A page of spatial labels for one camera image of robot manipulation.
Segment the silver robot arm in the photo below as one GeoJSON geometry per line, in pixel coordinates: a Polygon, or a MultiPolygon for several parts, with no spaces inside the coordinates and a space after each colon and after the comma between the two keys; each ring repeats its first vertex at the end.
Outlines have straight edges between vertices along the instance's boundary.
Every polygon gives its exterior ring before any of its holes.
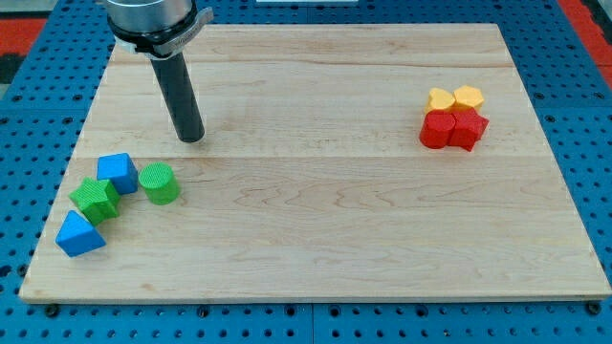
{"type": "Polygon", "coordinates": [[[131,54],[167,60],[180,54],[214,18],[194,0],[103,0],[116,42],[131,54]]]}

